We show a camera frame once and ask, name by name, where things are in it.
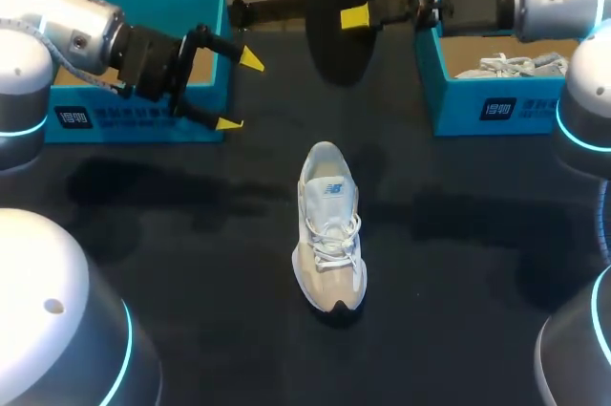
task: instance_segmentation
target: blue cardboard box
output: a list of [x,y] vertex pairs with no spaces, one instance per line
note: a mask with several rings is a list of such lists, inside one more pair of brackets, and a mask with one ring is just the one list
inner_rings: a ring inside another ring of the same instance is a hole
[[418,71],[436,136],[547,134],[552,131],[563,76],[455,78],[479,59],[507,53],[570,57],[576,41],[519,43],[508,34],[444,38],[441,26],[417,32]]
[[[182,38],[197,24],[231,36],[225,0],[106,0],[120,6],[131,25]],[[186,94],[195,104],[222,111],[227,102],[231,63],[215,53],[198,53]],[[170,118],[167,100],[123,99],[80,82],[55,79],[46,124],[47,143],[217,142],[222,133],[186,119]]]

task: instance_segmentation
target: robotic arm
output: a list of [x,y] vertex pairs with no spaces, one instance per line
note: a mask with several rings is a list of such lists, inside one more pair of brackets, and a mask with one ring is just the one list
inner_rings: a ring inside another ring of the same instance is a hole
[[403,15],[380,14],[374,2],[341,12],[342,28],[379,30],[411,20],[440,23],[446,36],[511,31],[520,41],[582,40],[558,102],[553,141],[575,170],[611,180],[611,0],[412,0]]
[[[136,94],[159,102],[169,96],[174,117],[185,117],[212,130],[239,128],[188,102],[185,88],[199,48],[255,70],[263,64],[246,47],[197,25],[183,38],[125,22],[121,8],[103,0],[0,0],[0,27],[29,33],[53,58],[77,77],[119,96]],[[118,70],[121,86],[102,82],[108,68]]]

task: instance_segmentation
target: glowing blue ring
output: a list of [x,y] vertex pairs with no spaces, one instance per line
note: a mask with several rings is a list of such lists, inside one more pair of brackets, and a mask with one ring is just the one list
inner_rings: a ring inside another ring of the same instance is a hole
[[607,270],[609,270],[609,268],[611,267],[605,269],[594,283],[594,287],[592,288],[592,299],[590,300],[590,307],[592,311],[592,323],[594,324],[594,333],[596,334],[596,338],[599,340],[600,349],[602,350],[604,357],[611,365],[611,349],[609,349],[609,345],[607,344],[607,341],[604,338],[604,334],[602,334],[602,326],[600,325],[598,309],[600,282],[602,281],[602,277],[604,277],[604,274],[607,272]]
[[40,121],[39,124],[36,124],[34,127],[31,127],[30,129],[26,129],[25,131],[0,132],[0,139],[9,138],[9,137],[23,137],[23,136],[26,136],[27,134],[32,134],[36,132],[37,130],[39,130],[42,126],[44,126],[45,122],[47,122],[47,117],[44,117],[44,119]]
[[111,390],[108,391],[108,394],[104,397],[99,406],[108,406],[110,402],[113,400],[113,397],[116,394],[116,391],[121,386],[121,382],[123,381],[123,377],[125,377],[125,373],[127,373],[127,367],[130,364],[130,357],[132,356],[132,345],[133,341],[133,329],[132,329],[132,317],[130,316],[130,312],[127,309],[127,305],[124,301],[123,307],[125,308],[125,319],[127,320],[127,349],[125,350],[125,358],[123,358],[123,365],[121,366],[121,370],[118,372],[118,376],[115,379],[115,383]]
[[586,150],[596,151],[598,153],[611,153],[611,147],[602,147],[602,146],[591,145],[589,143],[586,143],[583,140],[578,139],[573,134],[571,134],[571,132],[566,128],[566,126],[564,124],[562,124],[562,120],[560,119],[559,104],[560,104],[560,102],[558,102],[558,106],[556,107],[556,121],[558,122],[558,126],[560,127],[560,131],[562,131],[562,133],[569,140],[571,140],[576,145],[579,145],[580,147],[585,148]]

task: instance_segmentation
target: black foot-shaped paddle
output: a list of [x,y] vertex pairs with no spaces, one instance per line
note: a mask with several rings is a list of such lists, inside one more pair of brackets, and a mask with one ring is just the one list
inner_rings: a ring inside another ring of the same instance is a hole
[[369,64],[376,32],[342,31],[342,10],[370,0],[305,0],[307,43],[320,75],[329,83],[352,86],[358,83]]

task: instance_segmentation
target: shoe tongue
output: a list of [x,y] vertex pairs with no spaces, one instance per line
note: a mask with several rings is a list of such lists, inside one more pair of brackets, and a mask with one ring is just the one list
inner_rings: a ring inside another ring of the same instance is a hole
[[348,224],[354,209],[354,182],[345,177],[310,180],[304,200],[305,213],[317,231],[322,233],[328,224]]

